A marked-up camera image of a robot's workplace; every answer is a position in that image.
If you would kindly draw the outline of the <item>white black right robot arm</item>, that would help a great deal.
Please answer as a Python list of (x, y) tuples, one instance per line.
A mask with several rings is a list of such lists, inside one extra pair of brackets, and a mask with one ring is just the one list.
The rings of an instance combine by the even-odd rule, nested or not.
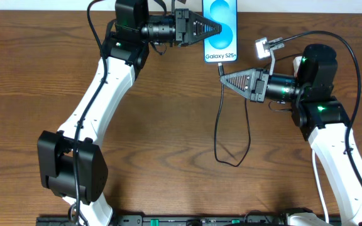
[(332, 95), (336, 72), (335, 50), (311, 44), (303, 52), (296, 76), (262, 68), (219, 74), (222, 86), (247, 100), (291, 104), (294, 124), (324, 168), (342, 225), (362, 225), (362, 158), (354, 140), (353, 120)]

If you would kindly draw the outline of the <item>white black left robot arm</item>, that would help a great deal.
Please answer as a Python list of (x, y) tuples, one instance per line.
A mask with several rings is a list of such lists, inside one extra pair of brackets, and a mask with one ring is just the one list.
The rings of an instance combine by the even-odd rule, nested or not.
[(221, 25), (189, 9), (164, 7), (152, 15), (147, 0), (115, 3), (116, 16), (97, 39), (96, 74), (78, 106), (55, 132), (37, 141), (41, 184), (69, 205), (72, 225), (109, 225), (113, 209), (103, 194), (108, 167), (101, 146), (125, 93), (133, 86), (151, 50), (158, 45), (189, 46), (218, 35)]

